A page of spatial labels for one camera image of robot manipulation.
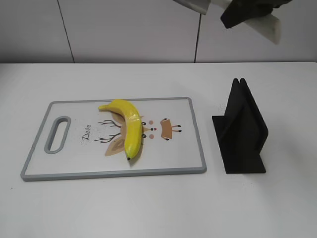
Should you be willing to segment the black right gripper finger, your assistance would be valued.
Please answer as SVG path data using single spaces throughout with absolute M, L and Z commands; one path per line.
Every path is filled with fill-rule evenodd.
M 226 27 L 232 28 L 246 20 L 264 17 L 290 0 L 233 0 L 221 16 Z

